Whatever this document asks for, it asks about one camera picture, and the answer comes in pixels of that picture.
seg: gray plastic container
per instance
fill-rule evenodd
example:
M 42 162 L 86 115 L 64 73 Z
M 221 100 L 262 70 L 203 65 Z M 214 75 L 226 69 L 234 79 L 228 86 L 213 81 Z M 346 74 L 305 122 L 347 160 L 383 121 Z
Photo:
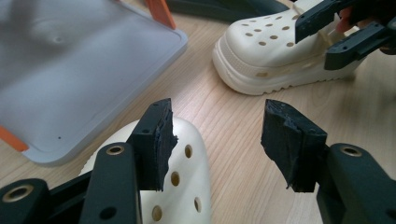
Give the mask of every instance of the gray plastic container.
M 113 0 L 0 2 L 0 125 L 31 161 L 73 158 L 186 48 Z

